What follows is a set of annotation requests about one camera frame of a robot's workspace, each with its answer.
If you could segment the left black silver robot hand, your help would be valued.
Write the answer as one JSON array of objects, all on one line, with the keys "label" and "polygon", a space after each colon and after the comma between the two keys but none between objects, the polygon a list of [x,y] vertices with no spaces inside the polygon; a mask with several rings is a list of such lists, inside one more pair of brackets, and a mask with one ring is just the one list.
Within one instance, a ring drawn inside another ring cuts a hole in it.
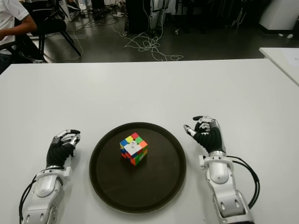
[{"label": "left black silver robot hand", "polygon": [[46,156],[46,168],[63,168],[69,156],[74,156],[76,145],[80,141],[79,130],[66,129],[52,139]]}]

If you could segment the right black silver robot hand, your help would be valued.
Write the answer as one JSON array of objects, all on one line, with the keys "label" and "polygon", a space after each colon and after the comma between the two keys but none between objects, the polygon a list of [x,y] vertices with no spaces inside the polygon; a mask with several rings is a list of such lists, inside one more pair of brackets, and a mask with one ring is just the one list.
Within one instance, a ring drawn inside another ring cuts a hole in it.
[{"label": "right black silver robot hand", "polygon": [[209,154],[219,151],[226,153],[222,132],[218,121],[209,116],[193,117],[195,127],[184,124],[185,132],[199,143]]}]

